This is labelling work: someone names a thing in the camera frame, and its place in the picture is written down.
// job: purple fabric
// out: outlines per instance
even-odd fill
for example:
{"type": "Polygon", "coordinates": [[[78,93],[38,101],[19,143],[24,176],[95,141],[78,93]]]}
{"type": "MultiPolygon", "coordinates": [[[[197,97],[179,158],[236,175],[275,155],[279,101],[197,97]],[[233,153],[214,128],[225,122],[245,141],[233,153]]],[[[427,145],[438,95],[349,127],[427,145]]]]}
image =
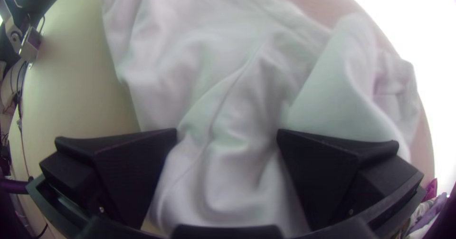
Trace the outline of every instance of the purple fabric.
{"type": "Polygon", "coordinates": [[[445,202],[447,201],[446,194],[447,193],[442,193],[437,197],[436,201],[434,202],[434,205],[432,205],[432,207],[428,211],[426,211],[423,217],[421,217],[421,219],[413,227],[410,228],[408,234],[427,225],[442,210],[445,202]]]}
{"type": "Polygon", "coordinates": [[[437,178],[434,178],[429,185],[426,187],[426,195],[423,198],[423,201],[425,202],[429,199],[432,199],[437,196],[437,178]]]}
{"type": "Polygon", "coordinates": [[[443,210],[438,215],[434,225],[427,231],[423,239],[456,238],[456,183],[451,191],[451,196],[445,203],[443,210]]]}

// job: crumpled white shirt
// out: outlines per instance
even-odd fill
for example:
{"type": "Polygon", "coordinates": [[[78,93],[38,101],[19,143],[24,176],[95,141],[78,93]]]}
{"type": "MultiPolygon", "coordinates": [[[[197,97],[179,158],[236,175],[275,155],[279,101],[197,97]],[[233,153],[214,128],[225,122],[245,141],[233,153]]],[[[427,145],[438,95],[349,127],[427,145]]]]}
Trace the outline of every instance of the crumpled white shirt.
{"type": "Polygon", "coordinates": [[[178,129],[150,207],[167,234],[179,224],[309,232],[279,128],[396,140],[410,160],[413,67],[378,49],[361,15],[329,30],[284,0],[104,0],[103,18],[141,129],[178,129]]]}

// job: cable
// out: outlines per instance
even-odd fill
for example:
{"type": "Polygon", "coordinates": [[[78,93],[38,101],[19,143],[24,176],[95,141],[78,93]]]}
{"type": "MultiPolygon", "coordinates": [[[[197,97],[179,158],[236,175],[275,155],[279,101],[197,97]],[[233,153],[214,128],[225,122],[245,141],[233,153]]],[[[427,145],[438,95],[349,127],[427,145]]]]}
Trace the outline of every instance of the cable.
{"type": "Polygon", "coordinates": [[[18,112],[19,112],[19,119],[22,121],[22,109],[21,109],[21,102],[22,102],[22,91],[24,91],[24,78],[25,74],[27,72],[27,66],[28,62],[22,63],[20,66],[19,72],[18,72],[18,77],[16,80],[16,94],[18,94],[18,112]],[[24,75],[22,76],[22,84],[21,84],[21,90],[19,91],[19,77],[20,77],[20,72],[22,71],[22,68],[25,67],[25,72],[24,75]]]}
{"type": "Polygon", "coordinates": [[[43,15],[43,23],[41,24],[41,28],[39,28],[39,33],[41,34],[41,31],[43,30],[44,23],[46,22],[46,17],[43,15]]]}
{"type": "Polygon", "coordinates": [[[48,229],[48,227],[49,227],[49,226],[48,226],[48,224],[46,223],[46,226],[44,226],[44,228],[43,228],[43,230],[41,231],[41,233],[40,233],[37,237],[35,237],[35,239],[40,239],[40,238],[44,235],[44,233],[46,232],[46,230],[48,229]]]}
{"type": "Polygon", "coordinates": [[[10,78],[10,79],[9,79],[9,86],[11,87],[11,94],[13,93],[13,71],[14,71],[14,67],[15,67],[15,66],[16,66],[16,65],[13,65],[13,66],[11,67],[11,71],[9,72],[9,78],[10,78]]]}

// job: white fabric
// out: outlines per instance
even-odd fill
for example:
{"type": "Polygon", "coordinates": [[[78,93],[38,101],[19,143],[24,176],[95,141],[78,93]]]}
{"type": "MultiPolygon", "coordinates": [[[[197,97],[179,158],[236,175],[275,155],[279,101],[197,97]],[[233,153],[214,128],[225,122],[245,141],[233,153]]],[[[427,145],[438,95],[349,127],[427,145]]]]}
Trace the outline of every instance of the white fabric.
{"type": "Polygon", "coordinates": [[[394,139],[410,158],[412,66],[377,49],[360,16],[330,31],[283,0],[104,0],[104,23],[141,129],[179,132],[150,209],[165,233],[181,223],[308,232],[278,128],[394,139]]]}

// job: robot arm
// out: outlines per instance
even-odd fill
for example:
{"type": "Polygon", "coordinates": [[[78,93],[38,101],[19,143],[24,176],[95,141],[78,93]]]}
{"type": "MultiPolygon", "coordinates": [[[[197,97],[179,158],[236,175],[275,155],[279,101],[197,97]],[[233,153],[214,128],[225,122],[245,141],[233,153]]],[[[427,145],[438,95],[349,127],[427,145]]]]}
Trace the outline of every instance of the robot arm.
{"type": "Polygon", "coordinates": [[[20,7],[17,6],[15,0],[0,0],[0,16],[5,23],[5,33],[17,54],[19,54],[21,49],[23,33],[19,29],[20,25],[19,27],[17,26],[18,21],[14,20],[11,11],[18,9],[20,7]]]}
{"type": "Polygon", "coordinates": [[[33,62],[41,45],[41,34],[30,25],[29,19],[16,19],[20,17],[22,8],[15,0],[0,0],[0,16],[5,23],[5,35],[14,52],[27,62],[33,62]]]}

